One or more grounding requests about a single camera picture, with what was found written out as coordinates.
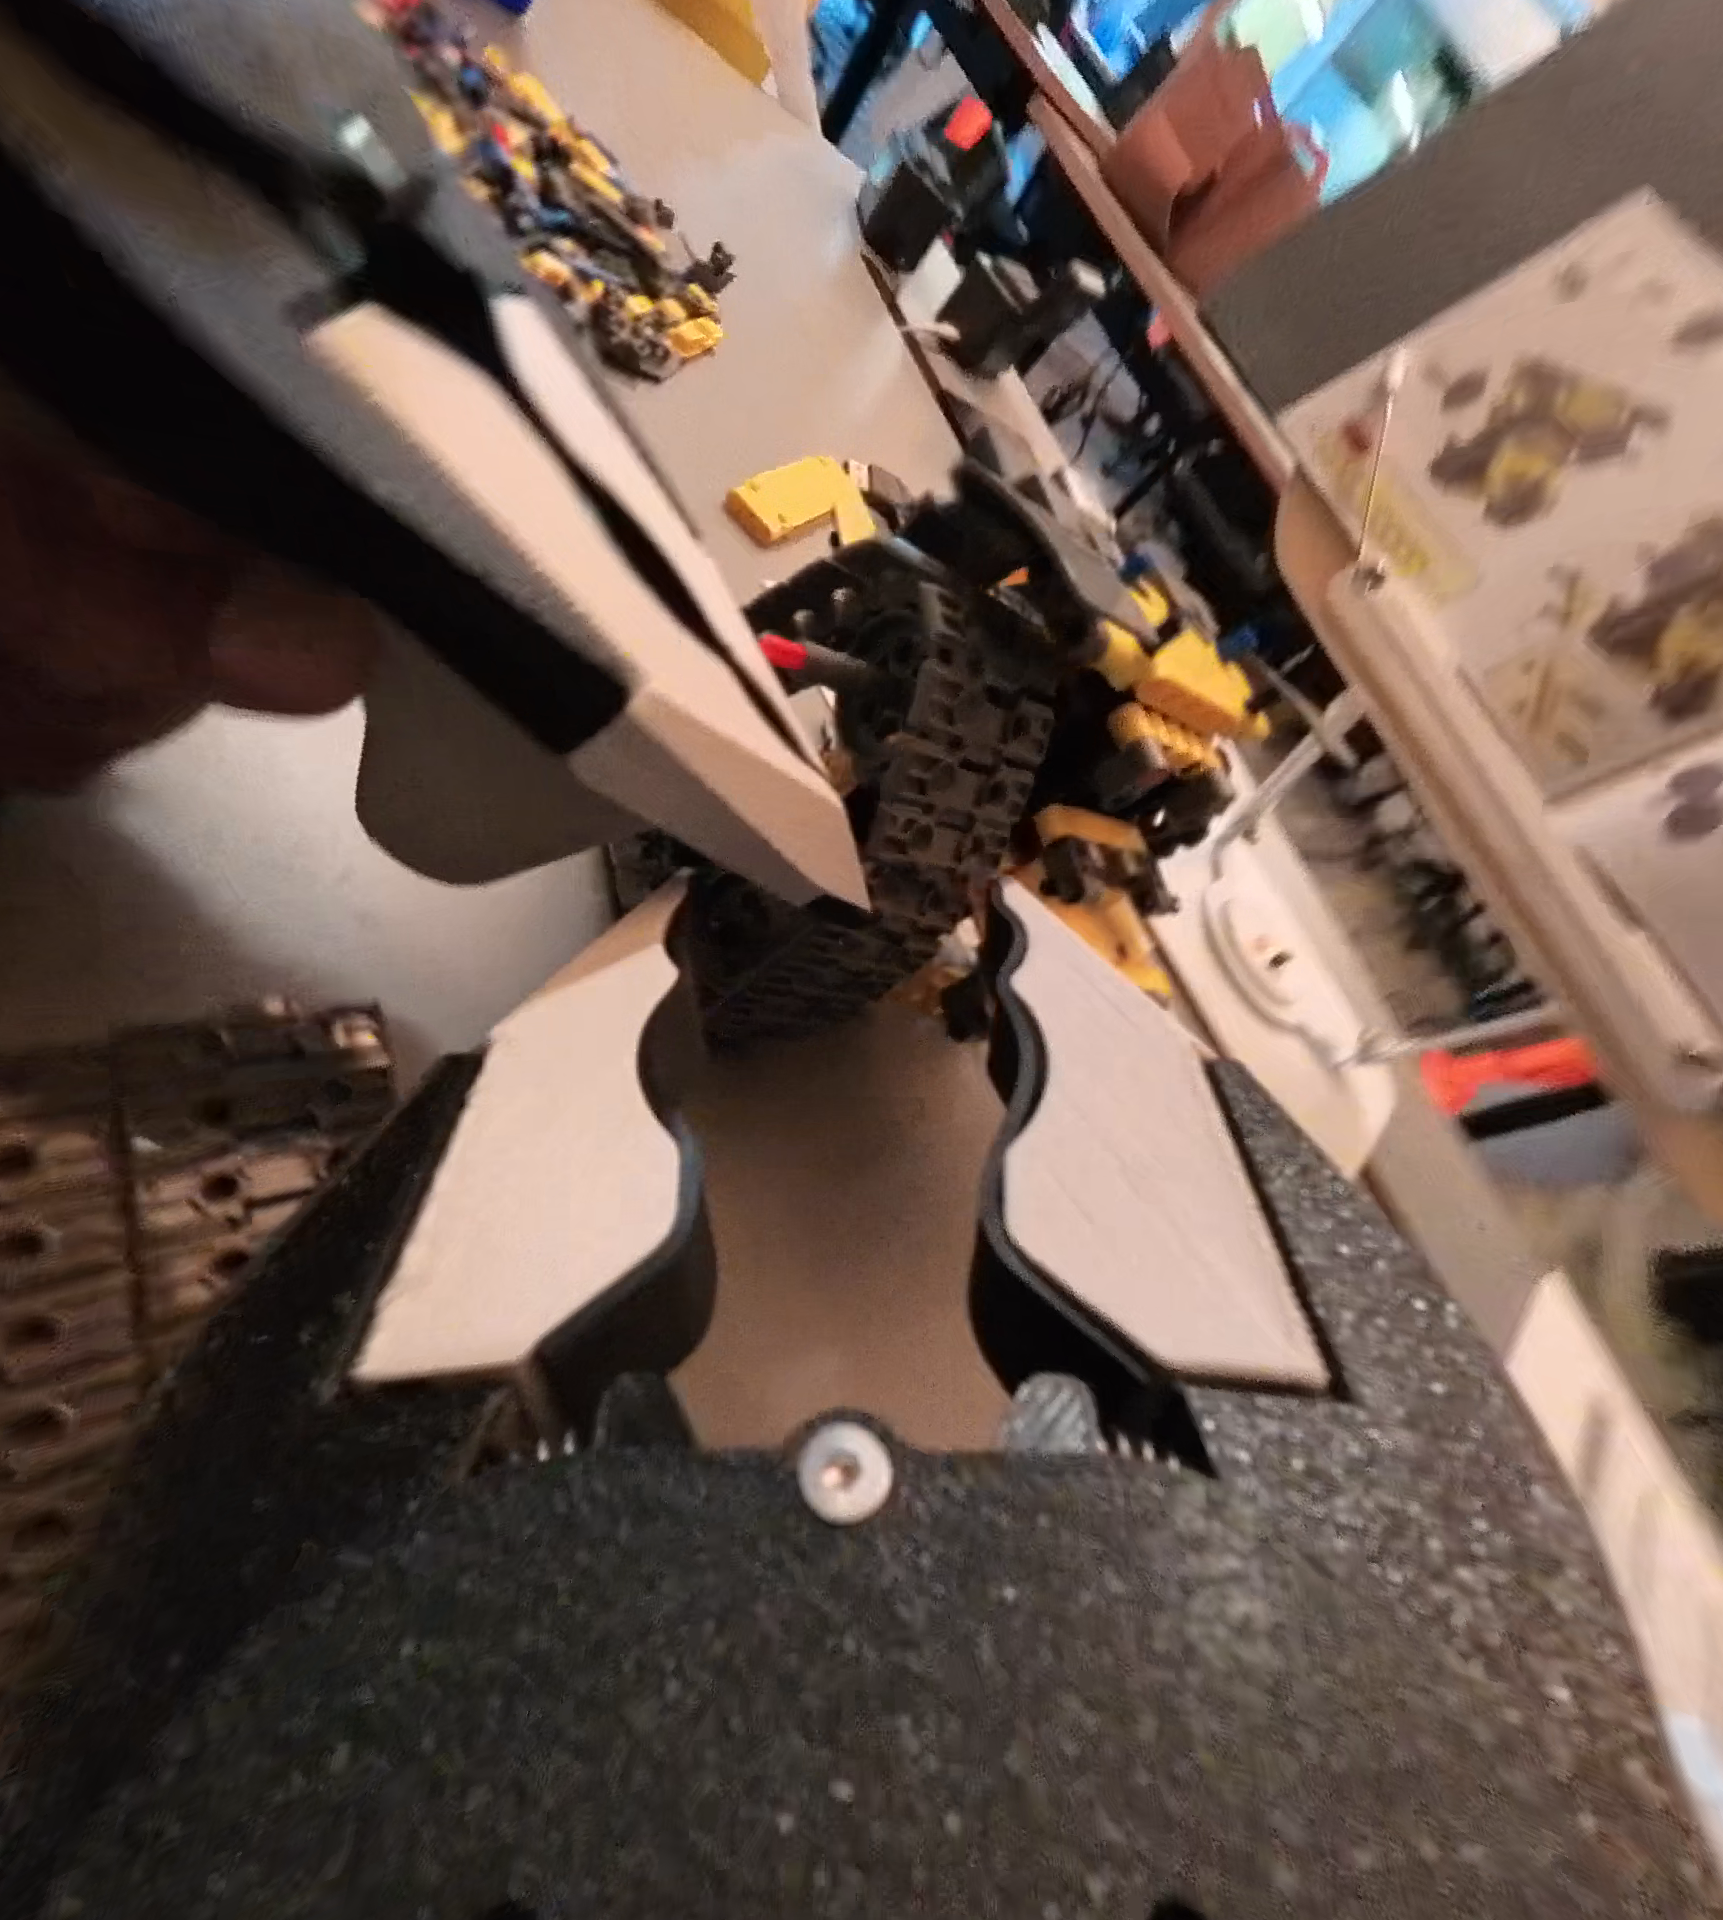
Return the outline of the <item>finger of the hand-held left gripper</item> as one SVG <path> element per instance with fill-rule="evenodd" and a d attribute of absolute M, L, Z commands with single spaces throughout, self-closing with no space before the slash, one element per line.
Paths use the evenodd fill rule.
<path fill-rule="evenodd" d="M 657 828 L 793 901 L 866 905 L 824 766 L 807 767 L 641 584 L 490 334 L 471 358 L 384 304 L 303 331 L 329 468 L 392 530 L 371 559 L 457 584 L 371 584 L 378 654 L 362 828 L 476 887 Z"/>
<path fill-rule="evenodd" d="M 539 294 L 495 292 L 490 334 L 511 388 L 599 510 L 641 584 L 693 646 L 729 671 L 776 741 L 807 767 L 818 767 L 822 757 L 763 656 L 726 575 L 568 321 Z"/>

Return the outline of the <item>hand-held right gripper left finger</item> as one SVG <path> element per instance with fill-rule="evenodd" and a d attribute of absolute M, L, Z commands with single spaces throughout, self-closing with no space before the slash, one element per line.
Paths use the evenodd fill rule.
<path fill-rule="evenodd" d="M 704 1065 L 687 893 L 666 880 L 488 1034 L 356 1385 L 511 1382 L 586 1434 L 613 1379 L 699 1350 L 718 1263 L 687 1122 Z"/>

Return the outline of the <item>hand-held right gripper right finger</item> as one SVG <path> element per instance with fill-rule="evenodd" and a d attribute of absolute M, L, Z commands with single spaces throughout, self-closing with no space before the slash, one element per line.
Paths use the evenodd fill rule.
<path fill-rule="evenodd" d="M 1113 1443 L 1199 1443 L 1193 1385 L 1330 1399 L 1217 1059 L 1018 880 L 989 899 L 979 980 L 1000 1122 L 968 1330 L 1000 1385 L 1074 1382 Z"/>

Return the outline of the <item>yellow toy brick robot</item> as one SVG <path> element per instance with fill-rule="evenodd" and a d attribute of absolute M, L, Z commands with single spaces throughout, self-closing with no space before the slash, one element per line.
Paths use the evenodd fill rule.
<path fill-rule="evenodd" d="M 945 975 L 939 998 L 949 1021 L 972 1032 L 962 967 L 942 965 L 942 948 L 982 918 L 1002 876 L 1036 888 L 1128 981 L 1166 993 L 1159 965 L 1128 946 L 1125 925 L 1175 909 L 1159 863 L 1207 837 L 1232 808 L 1232 747 L 1264 734 L 1248 676 L 1217 646 L 1213 612 L 1157 559 L 1125 557 L 1080 530 L 1072 510 L 1051 505 L 1039 481 L 1016 481 L 984 465 L 962 465 L 949 491 L 876 522 L 873 539 L 904 539 L 968 586 L 1039 621 L 1056 670 L 1049 747 L 1000 869 L 972 888 L 965 918 L 945 933 L 937 959 L 890 993 L 922 975 Z M 824 537 L 807 562 L 841 549 Z M 837 747 L 834 697 L 865 681 L 866 670 L 811 640 L 758 629 L 755 640 L 786 689 L 828 697 L 822 762 L 844 799 L 851 767 Z M 663 832 L 609 848 L 606 865 L 617 909 L 633 909 L 671 876 L 690 882 L 712 869 Z"/>

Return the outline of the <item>person's left hand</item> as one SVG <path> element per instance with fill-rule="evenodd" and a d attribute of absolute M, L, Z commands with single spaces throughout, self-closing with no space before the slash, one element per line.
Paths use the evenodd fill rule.
<path fill-rule="evenodd" d="M 208 707 L 322 718 L 378 618 L 100 461 L 0 370 L 0 791 L 67 791 Z"/>

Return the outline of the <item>yellow toy brick panel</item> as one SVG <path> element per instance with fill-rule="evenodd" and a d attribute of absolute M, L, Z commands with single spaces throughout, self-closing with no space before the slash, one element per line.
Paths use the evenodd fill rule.
<path fill-rule="evenodd" d="M 878 533 L 861 484 L 866 476 L 866 465 L 807 456 L 729 488 L 721 513 L 758 549 L 776 549 L 811 533 L 828 533 L 837 544 L 848 544 Z"/>

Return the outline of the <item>pile of toy brick parts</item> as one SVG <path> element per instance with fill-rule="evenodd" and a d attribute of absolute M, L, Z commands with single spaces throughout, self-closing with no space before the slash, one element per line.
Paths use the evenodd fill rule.
<path fill-rule="evenodd" d="M 726 247 L 694 252 L 668 202 L 644 195 L 553 92 L 443 3 L 356 3 L 409 72 L 413 101 L 467 193 L 511 240 L 597 358 L 666 384 L 726 337 Z"/>

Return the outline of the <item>brown paper bag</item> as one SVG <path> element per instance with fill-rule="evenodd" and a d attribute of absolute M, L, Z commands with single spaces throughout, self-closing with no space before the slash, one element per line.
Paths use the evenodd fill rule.
<path fill-rule="evenodd" d="M 1311 219 L 1329 181 L 1326 143 L 1280 113 L 1263 55 L 1221 16 L 1176 41 L 1102 157 L 1112 195 L 1199 300 Z"/>

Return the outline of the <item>robot instruction booklet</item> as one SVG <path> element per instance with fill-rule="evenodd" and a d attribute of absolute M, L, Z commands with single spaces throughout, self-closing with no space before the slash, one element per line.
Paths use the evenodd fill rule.
<path fill-rule="evenodd" d="M 1657 1096 L 1723 1084 L 1723 252 L 1641 189 L 1280 416 L 1441 774 L 1587 929 Z"/>

